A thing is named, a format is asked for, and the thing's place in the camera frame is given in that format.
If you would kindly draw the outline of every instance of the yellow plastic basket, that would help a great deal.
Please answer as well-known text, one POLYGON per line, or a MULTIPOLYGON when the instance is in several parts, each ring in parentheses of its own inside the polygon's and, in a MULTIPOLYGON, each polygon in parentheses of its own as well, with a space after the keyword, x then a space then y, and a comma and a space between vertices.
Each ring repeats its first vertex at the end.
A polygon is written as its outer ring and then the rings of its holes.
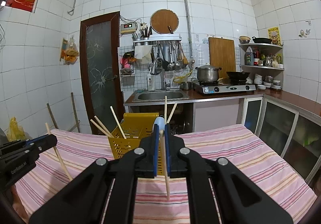
MULTIPOLYGON (((119 127, 117 126, 111 133, 112 137, 108 137, 111 151, 114 158, 121 158, 126 152, 139 147, 140 140, 150 136, 153 131, 155 119, 158 112, 153 113, 124 113, 124 120, 120 124, 124 131, 126 139, 123 138, 119 127)), ((158 146, 158 175, 163 175, 161 147, 158 146)))

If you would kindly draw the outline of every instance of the frosted glass panel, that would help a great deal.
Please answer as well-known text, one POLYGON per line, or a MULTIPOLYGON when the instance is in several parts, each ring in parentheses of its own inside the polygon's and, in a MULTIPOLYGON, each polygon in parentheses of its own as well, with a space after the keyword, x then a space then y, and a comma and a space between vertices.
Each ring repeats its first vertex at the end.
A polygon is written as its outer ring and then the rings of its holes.
POLYGON ((95 115, 111 132, 116 127, 110 106, 115 109, 116 95, 111 59, 110 21, 87 29, 87 66, 90 94, 95 115))
POLYGON ((321 155, 321 127, 299 116, 284 159, 305 179, 321 155))
POLYGON ((266 103, 266 110, 260 139, 281 155, 290 135, 295 114, 270 102, 266 103))
POLYGON ((261 100, 249 101, 244 126, 255 133, 257 120, 260 115, 261 100))

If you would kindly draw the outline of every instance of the white cloth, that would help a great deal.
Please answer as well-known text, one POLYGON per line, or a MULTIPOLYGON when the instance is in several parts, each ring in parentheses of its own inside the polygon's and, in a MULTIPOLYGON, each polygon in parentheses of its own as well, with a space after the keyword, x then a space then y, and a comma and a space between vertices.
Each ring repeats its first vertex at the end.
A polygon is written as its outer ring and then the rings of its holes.
POLYGON ((151 63, 150 51, 152 45, 137 45, 135 46, 135 58, 140 61, 140 63, 151 63))

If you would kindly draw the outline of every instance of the round wooden cutting board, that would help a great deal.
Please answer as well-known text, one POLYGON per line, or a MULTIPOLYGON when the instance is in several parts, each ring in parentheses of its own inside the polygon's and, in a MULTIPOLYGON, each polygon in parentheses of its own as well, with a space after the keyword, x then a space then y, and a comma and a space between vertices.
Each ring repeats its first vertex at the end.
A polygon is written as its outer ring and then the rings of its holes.
POLYGON ((159 34, 170 34, 168 26, 170 26, 174 32, 179 26, 179 18, 171 10, 160 9, 151 16, 150 25, 153 30, 159 34))

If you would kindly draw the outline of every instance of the kitchen sink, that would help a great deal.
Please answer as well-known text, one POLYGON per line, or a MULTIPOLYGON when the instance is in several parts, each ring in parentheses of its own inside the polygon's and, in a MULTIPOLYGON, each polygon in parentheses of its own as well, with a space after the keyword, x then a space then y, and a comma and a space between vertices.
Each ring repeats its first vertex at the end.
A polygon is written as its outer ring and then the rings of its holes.
POLYGON ((137 92, 133 101, 161 101, 165 100, 165 96, 167 96, 167 100, 188 99, 186 93, 182 92, 181 90, 169 90, 137 92))

